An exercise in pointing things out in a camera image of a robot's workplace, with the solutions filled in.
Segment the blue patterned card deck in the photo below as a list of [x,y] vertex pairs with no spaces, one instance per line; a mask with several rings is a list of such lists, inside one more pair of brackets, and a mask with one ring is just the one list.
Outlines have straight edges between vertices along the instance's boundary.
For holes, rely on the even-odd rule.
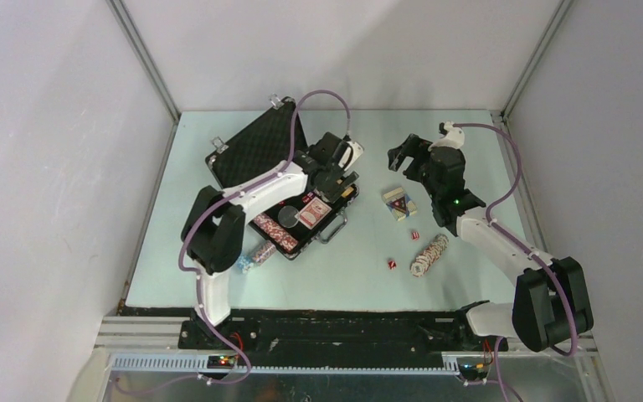
[[418,212],[415,202],[402,187],[385,192],[382,200],[396,221],[404,220]]

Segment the black poker set case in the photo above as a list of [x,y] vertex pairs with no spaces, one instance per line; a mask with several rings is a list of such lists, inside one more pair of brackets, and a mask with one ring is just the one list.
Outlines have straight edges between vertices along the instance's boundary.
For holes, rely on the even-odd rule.
[[[223,145],[217,147],[217,151],[206,157],[206,163],[213,176],[223,188],[240,185],[255,177],[266,173],[275,166],[286,160],[289,153],[289,138],[291,128],[291,116],[296,108],[293,98],[287,96],[281,100],[275,100],[273,106],[261,116],[252,121],[248,126],[232,136]],[[275,244],[276,251],[280,252],[289,260],[295,259],[309,244],[317,240],[327,243],[331,240],[342,226],[338,226],[327,238],[322,237],[322,232],[329,227],[333,220],[339,216],[345,217],[345,208],[357,197],[358,186],[353,184],[356,190],[347,198],[340,198],[335,203],[326,201],[315,191],[298,194],[294,197],[281,200],[276,206],[267,209],[262,214],[267,214],[276,223],[278,213],[285,205],[291,205],[299,211],[306,205],[301,199],[309,192],[313,192],[326,204],[332,207],[332,211],[314,229],[308,229],[300,222],[293,228],[284,228],[297,241],[298,246],[291,254]],[[257,227],[253,221],[249,227],[263,239],[271,241],[271,238]]]

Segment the white red chip stack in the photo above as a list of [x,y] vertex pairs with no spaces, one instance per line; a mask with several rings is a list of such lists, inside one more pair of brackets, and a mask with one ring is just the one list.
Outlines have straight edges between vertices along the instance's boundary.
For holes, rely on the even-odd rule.
[[415,257],[409,266],[410,273],[421,277],[445,253],[449,239],[445,234],[436,235]]

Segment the purple grey chip stack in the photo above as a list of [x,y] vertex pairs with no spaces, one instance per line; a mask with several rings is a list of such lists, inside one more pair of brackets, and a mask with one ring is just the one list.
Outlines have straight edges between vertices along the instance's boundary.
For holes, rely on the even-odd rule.
[[265,243],[258,245],[249,257],[255,265],[264,264],[276,252],[275,244],[267,240]]

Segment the light blue chip stack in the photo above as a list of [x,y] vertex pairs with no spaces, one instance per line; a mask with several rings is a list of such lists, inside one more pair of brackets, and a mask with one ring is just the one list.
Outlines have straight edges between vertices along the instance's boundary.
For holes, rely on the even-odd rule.
[[243,274],[247,274],[256,265],[255,261],[248,255],[241,255],[235,264]]

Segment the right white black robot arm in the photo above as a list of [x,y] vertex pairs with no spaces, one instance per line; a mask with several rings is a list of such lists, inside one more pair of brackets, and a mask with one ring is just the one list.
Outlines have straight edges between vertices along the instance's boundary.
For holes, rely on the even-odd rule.
[[466,187],[466,158],[459,146],[411,134],[388,150],[389,170],[398,171],[406,158],[412,161],[403,175],[423,186],[436,223],[475,246],[514,288],[510,303],[462,307],[464,321],[453,328],[456,344],[474,350],[487,337],[516,338],[533,352],[575,354],[579,335],[594,325],[582,266],[531,246],[492,218],[486,203]]

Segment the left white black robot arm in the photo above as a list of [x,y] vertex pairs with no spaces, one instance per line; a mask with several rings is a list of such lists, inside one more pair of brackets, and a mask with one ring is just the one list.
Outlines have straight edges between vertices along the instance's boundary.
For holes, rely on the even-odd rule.
[[197,314],[204,320],[198,336],[210,348],[222,348],[231,338],[224,321],[229,305],[229,269],[242,252],[246,226],[289,198],[305,196],[302,206],[286,217],[303,229],[321,230],[334,206],[354,191],[358,175],[352,165],[363,146],[349,136],[330,132],[306,150],[291,149],[287,159],[269,172],[232,188],[202,188],[182,231],[179,257],[189,257],[197,282]]

